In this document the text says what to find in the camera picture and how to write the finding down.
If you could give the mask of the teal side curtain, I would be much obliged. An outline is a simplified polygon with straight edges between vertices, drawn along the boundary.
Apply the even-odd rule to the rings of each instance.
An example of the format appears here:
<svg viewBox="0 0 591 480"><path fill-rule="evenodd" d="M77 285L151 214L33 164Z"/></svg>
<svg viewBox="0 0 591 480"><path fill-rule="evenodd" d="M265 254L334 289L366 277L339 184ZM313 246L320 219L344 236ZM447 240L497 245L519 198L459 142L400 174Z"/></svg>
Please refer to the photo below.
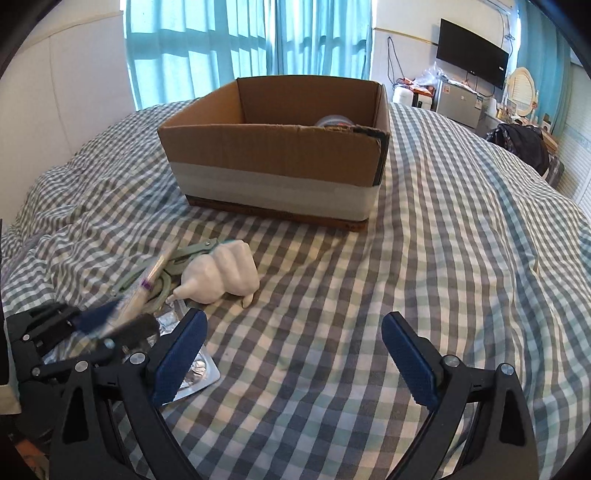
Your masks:
<svg viewBox="0 0 591 480"><path fill-rule="evenodd" d="M517 1L521 45L517 65L532 75L539 91L537 113L547 114L558 133L571 94L570 46L554 23L532 1Z"/></svg>

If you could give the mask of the silver blister pill pack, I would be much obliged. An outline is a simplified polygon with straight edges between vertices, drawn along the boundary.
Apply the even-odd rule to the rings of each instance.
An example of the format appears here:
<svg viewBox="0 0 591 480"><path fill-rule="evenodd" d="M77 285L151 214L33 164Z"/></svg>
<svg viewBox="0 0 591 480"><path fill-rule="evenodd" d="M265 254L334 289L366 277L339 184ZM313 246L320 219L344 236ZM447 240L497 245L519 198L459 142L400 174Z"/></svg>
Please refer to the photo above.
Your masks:
<svg viewBox="0 0 591 480"><path fill-rule="evenodd" d="M152 368L152 403L160 407L179 401L211 386L221 373L205 349L208 331L204 311L189 308L180 320L158 320L160 332L150 353L156 353Z"/></svg>

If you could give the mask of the oval white vanity mirror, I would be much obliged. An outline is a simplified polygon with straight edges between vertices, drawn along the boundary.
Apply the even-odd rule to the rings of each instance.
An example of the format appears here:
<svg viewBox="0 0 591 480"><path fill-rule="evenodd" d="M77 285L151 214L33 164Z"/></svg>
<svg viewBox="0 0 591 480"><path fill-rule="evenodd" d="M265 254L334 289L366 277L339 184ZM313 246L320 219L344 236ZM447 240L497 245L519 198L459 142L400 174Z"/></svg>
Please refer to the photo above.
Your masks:
<svg viewBox="0 0 591 480"><path fill-rule="evenodd" d="M530 115L538 105L538 91L533 76L525 67L518 67L506 82L506 98L515 105L515 114Z"/></svg>

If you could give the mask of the white toothpaste tube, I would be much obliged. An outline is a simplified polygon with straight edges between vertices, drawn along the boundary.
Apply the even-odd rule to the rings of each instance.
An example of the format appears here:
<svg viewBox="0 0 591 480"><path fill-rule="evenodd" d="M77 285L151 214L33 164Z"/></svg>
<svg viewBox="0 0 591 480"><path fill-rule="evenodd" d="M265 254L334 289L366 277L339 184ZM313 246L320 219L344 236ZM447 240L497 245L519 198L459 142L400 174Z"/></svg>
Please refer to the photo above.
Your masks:
<svg viewBox="0 0 591 480"><path fill-rule="evenodd" d="M98 337L109 337L115 330L136 318L152 293L154 284L171 255L176 251L179 241L169 242L157 256L143 269L139 277L118 301L113 312L109 315L105 324L99 329Z"/></svg>

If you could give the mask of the white squishy toy figure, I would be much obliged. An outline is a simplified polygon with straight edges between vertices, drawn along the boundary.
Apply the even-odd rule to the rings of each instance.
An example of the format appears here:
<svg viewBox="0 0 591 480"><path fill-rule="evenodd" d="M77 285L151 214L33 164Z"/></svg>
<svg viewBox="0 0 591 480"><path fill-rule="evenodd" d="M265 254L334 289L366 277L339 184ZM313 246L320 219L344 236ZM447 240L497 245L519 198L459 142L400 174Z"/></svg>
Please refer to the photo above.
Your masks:
<svg viewBox="0 0 591 480"><path fill-rule="evenodd" d="M259 273L249 244L232 240L192 259L166 302L192 300L208 305L229 294L242 298L242 308L247 308L258 289Z"/></svg>

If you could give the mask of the silver mini fridge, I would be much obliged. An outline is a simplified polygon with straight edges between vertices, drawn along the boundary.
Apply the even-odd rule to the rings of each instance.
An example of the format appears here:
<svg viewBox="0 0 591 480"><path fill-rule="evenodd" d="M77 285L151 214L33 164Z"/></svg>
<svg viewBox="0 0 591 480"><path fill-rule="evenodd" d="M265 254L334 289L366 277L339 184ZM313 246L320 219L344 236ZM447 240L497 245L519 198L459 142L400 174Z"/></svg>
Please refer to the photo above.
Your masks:
<svg viewBox="0 0 591 480"><path fill-rule="evenodd" d="M439 83L435 97L437 113L475 130L482 107L483 98L472 90L449 82Z"/></svg>

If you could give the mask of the brown cardboard box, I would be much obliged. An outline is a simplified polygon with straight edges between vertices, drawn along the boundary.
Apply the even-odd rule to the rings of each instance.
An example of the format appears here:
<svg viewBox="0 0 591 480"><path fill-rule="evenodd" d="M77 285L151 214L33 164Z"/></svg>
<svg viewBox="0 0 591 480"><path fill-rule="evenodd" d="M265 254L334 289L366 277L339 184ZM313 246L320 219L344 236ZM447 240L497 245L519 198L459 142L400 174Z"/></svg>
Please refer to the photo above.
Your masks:
<svg viewBox="0 0 591 480"><path fill-rule="evenodd" d="M356 125L315 127L326 115ZM239 78L172 115L158 136L192 205L363 231L387 163L388 96L370 80Z"/></svg>

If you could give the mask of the white suitcase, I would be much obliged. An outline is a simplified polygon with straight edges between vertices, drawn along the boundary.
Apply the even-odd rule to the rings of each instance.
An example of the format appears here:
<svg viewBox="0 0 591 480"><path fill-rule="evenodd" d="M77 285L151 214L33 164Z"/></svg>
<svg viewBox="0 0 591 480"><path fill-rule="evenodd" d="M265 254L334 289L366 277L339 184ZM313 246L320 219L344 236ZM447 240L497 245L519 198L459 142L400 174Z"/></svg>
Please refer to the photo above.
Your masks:
<svg viewBox="0 0 591 480"><path fill-rule="evenodd" d="M414 102L414 92L406 86L397 85L393 90L392 102L394 104L412 107Z"/></svg>

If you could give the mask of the grey-green plastic hanger clip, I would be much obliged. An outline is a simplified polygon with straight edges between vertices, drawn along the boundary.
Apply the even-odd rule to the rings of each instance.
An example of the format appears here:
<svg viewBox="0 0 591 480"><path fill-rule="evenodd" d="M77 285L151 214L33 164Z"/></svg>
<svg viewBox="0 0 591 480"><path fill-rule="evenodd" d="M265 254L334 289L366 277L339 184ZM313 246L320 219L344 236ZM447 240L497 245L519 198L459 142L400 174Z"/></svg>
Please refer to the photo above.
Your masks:
<svg viewBox="0 0 591 480"><path fill-rule="evenodd" d="M150 314L157 312L165 304L172 290L180 285L181 274L188 264L200 255L211 253L218 245L221 245L221 241L209 239L178 248L153 282L151 293L142 312ZM136 283L142 272L152 265L153 261L154 259L145 260L123 275L111 288L110 295L115 298L126 293Z"/></svg>

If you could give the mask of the teal window curtain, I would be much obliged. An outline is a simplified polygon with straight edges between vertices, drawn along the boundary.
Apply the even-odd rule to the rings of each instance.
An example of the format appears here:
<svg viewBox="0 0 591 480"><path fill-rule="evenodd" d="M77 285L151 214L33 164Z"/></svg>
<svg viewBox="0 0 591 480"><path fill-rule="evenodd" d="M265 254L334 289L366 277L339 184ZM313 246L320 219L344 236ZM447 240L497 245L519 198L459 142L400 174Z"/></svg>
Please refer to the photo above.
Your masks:
<svg viewBox="0 0 591 480"><path fill-rule="evenodd" d="M137 109L243 77L370 73L369 1L126 1L123 14Z"/></svg>

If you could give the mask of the white wardrobe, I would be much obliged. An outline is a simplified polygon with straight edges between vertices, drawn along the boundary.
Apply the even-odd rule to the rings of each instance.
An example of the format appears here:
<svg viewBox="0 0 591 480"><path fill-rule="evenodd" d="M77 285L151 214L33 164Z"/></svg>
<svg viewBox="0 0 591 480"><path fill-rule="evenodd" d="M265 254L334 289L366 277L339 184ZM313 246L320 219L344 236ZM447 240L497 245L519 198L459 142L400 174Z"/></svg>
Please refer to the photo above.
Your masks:
<svg viewBox="0 0 591 480"><path fill-rule="evenodd" d="M571 64L571 94L564 129L559 141L559 159L564 173L558 191L590 216L591 83L586 71Z"/></svg>

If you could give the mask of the black bag on chair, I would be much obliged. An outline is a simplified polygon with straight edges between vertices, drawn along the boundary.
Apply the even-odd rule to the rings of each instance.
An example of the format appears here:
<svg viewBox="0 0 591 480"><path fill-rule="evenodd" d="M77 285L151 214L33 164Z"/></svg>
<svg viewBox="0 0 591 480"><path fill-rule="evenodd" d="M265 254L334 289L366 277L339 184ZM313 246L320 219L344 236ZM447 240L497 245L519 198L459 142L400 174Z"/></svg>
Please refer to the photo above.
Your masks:
<svg viewBox="0 0 591 480"><path fill-rule="evenodd" d="M485 139L513 153L541 176L549 169L549 153L537 127L500 123Z"/></svg>

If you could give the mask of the black wall television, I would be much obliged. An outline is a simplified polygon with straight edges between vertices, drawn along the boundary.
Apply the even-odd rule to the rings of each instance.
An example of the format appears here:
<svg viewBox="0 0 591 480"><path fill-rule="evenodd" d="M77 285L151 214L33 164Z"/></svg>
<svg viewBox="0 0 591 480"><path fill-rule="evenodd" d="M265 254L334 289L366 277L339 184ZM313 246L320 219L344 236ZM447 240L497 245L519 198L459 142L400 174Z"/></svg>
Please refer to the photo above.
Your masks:
<svg viewBox="0 0 591 480"><path fill-rule="evenodd" d="M446 19L440 22L436 58L467 71L495 88L504 87L509 53Z"/></svg>

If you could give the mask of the checkered bed blanket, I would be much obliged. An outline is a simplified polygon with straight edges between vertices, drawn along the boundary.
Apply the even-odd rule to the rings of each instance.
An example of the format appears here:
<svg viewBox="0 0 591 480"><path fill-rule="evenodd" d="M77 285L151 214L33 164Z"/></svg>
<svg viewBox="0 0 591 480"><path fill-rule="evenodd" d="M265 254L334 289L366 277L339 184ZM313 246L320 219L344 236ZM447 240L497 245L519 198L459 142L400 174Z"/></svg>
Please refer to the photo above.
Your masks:
<svg viewBox="0 0 591 480"><path fill-rule="evenodd" d="M190 207L158 139L176 105L134 113L31 187L2 232L7 314L87 307L162 246L242 239L249 308L207 308L211 387L164 419L207 479L382 479L426 412L381 338L392 311L467 365L512 364L555 475L590 423L590 224L506 150L391 108L365 232Z"/></svg>

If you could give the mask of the clear plastic floss jar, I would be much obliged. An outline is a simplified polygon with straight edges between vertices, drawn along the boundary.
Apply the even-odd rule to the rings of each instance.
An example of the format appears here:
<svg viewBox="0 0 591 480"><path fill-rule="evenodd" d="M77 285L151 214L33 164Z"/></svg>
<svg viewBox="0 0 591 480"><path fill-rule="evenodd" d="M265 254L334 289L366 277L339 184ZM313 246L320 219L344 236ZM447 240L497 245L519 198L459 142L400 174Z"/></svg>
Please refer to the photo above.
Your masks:
<svg viewBox="0 0 591 480"><path fill-rule="evenodd" d="M322 127L322 128L329 128L329 127L339 127L339 128L349 128L355 126L356 123L353 122L346 116L342 115L326 115L318 120L315 123L315 127Z"/></svg>

